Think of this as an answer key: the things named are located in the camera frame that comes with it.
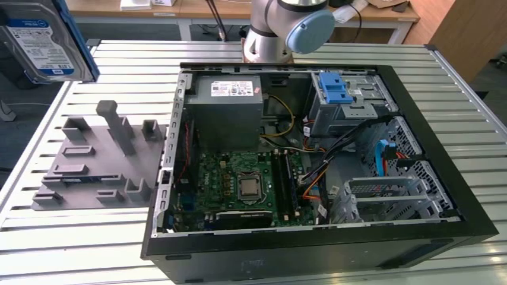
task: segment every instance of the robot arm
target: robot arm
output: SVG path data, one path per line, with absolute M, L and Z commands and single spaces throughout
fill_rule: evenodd
M 250 30 L 242 53 L 249 62 L 286 62 L 290 51 L 309 53 L 334 28 L 326 0 L 252 1 Z

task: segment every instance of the green motherboard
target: green motherboard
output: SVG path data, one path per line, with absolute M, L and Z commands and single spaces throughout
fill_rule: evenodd
M 276 183 L 273 181 L 272 153 L 228 152 L 201 153 L 197 171 L 197 192 L 190 202 L 194 217 L 226 211 L 269 211 L 270 227 L 313 224 L 313 211 L 306 204 L 297 206 L 297 215 L 290 219 L 278 215 Z M 292 176 L 302 174 L 298 153 L 286 155 Z M 205 230 L 202 221 L 185 222 L 188 230 Z

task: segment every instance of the white box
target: white box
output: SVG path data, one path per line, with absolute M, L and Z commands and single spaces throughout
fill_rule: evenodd
M 150 3 L 160 6 L 172 6 L 176 3 L 176 0 L 150 0 Z
M 150 0 L 121 0 L 120 10 L 148 10 L 150 9 Z

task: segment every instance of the hard drive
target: hard drive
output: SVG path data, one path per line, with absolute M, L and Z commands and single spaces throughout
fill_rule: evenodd
M 98 68 L 64 0 L 0 0 L 0 39 L 31 82 L 97 79 Z

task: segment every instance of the blue drive bay latch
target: blue drive bay latch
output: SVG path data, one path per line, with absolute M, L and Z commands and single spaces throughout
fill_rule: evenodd
M 353 98 L 346 93 L 346 83 L 340 75 L 334 72 L 321 72 L 320 86 L 325 94 L 325 102 L 328 104 L 352 103 Z

